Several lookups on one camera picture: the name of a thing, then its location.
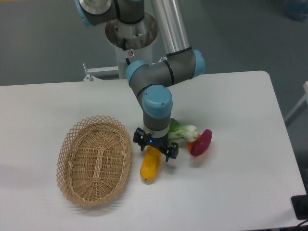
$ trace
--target woven basket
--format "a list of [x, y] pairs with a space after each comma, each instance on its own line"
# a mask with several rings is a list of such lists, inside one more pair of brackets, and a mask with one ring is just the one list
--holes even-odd
[[58, 186], [75, 204], [102, 205], [123, 188], [130, 156], [129, 133], [118, 120], [87, 118], [70, 129], [63, 142], [57, 164]]

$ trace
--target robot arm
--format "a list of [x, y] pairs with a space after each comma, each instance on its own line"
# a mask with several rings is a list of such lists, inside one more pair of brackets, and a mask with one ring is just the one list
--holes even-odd
[[[92, 25], [118, 19], [126, 25], [127, 30], [131, 30], [132, 25], [137, 25], [144, 19], [143, 0], [76, 1], [84, 18]], [[154, 65], [143, 60], [128, 62], [125, 76], [143, 110], [143, 129], [137, 128], [133, 141], [138, 143], [141, 150], [147, 145], [159, 149], [168, 161], [169, 158], [177, 157], [178, 144], [169, 144], [167, 141], [173, 106], [172, 95], [167, 87], [202, 74], [205, 71], [205, 61], [201, 53], [193, 51], [189, 44], [179, 1], [152, 0], [152, 5], [163, 37], [167, 60]]]

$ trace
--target toy vegetable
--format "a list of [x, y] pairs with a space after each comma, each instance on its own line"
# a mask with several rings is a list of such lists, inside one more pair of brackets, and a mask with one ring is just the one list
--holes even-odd
[[212, 141], [212, 131], [207, 129], [202, 133], [202, 135], [199, 135], [197, 141], [188, 142], [187, 144], [188, 151], [193, 156], [200, 156], [208, 149], [211, 141]]
[[145, 181], [153, 181], [159, 170], [161, 153], [158, 149], [148, 146], [140, 169], [140, 176]]
[[198, 138], [198, 129], [194, 125], [182, 125], [174, 118], [171, 118], [169, 125], [168, 140], [185, 139], [189, 142], [194, 142]]

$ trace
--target green vegetable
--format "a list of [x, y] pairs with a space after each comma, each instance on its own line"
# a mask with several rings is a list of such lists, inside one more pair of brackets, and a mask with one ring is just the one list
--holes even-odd
[[168, 140], [185, 139], [194, 142], [198, 138], [198, 129], [194, 125], [182, 125], [174, 118], [170, 119]]

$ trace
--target blue joint cap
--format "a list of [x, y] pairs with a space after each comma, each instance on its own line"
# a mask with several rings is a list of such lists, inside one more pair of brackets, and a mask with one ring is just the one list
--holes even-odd
[[81, 17], [81, 19], [82, 19], [84, 25], [86, 25], [86, 26], [94, 26], [94, 25], [92, 25], [92, 24], [89, 22], [89, 20], [87, 19], [87, 17], [86, 17], [85, 14], [83, 13], [83, 11], [82, 11], [82, 9], [81, 9], [81, 6], [80, 6], [80, 4], [79, 4], [79, 0], [75, 0], [75, 5], [76, 5], [76, 7], [77, 7], [77, 10], [78, 10], [78, 12], [79, 12], [79, 14], [80, 14], [80, 17]]
[[198, 50], [193, 50], [196, 57], [196, 68], [194, 70], [193, 78], [201, 75], [205, 72], [205, 60], [202, 56], [202, 53]]
[[171, 91], [162, 85], [148, 87], [143, 94], [142, 106], [155, 119], [169, 116], [173, 106]]
[[134, 75], [135, 71], [141, 66], [148, 65], [146, 61], [137, 60], [132, 62], [125, 71], [125, 77], [127, 78], [128, 84], [130, 85], [130, 79]]

